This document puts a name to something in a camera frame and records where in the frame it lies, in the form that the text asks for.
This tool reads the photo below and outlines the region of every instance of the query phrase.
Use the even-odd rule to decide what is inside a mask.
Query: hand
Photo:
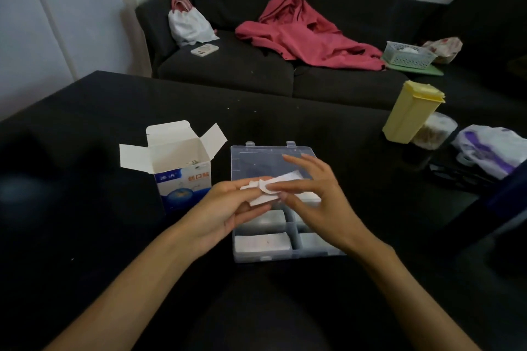
[[[267,185],[267,188],[281,191],[280,199],[324,240],[355,256],[361,256],[371,246],[382,243],[355,214],[329,165],[305,154],[302,158],[284,155],[284,160],[304,168],[313,180],[277,182]],[[316,193],[321,198],[320,205],[309,207],[294,195],[304,191]]]
[[[213,248],[234,228],[260,216],[271,209],[270,204],[249,206],[263,193],[260,188],[240,190],[249,181],[271,179],[270,176],[247,178],[216,183],[203,199],[176,225],[185,230],[187,239],[198,258]]]

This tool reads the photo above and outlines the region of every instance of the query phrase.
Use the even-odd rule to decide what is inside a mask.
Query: white plastic basket
[[[402,51],[404,48],[411,48],[417,53]],[[383,53],[383,60],[389,64],[402,67],[418,68],[424,70],[437,56],[430,50],[413,46],[411,44],[397,43],[388,41]]]

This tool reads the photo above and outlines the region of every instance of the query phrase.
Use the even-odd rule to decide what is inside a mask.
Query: yellow lid
[[[445,94],[438,88],[433,87],[428,83],[419,83],[413,81],[406,81],[404,87],[412,93],[413,97],[425,100],[433,100],[444,103]]]

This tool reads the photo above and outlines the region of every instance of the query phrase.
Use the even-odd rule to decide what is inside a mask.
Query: green tray
[[[433,66],[431,64],[428,67],[426,67],[424,70],[420,70],[418,68],[395,66],[393,64],[388,64],[387,62],[385,63],[386,63],[386,67],[390,68],[391,70],[414,72],[414,73],[422,74],[422,75],[435,75],[437,77],[442,77],[444,75],[443,71],[441,71],[436,66]]]

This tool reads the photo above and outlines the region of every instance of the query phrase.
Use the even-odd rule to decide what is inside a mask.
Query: clear plastic lid
[[[254,142],[246,142],[245,146],[231,146],[231,178],[274,177],[295,170],[299,170],[304,178],[311,178],[304,169],[284,161],[282,157],[282,154],[300,157],[302,153],[315,157],[310,147],[298,147],[293,141],[287,142],[286,146],[256,146]]]

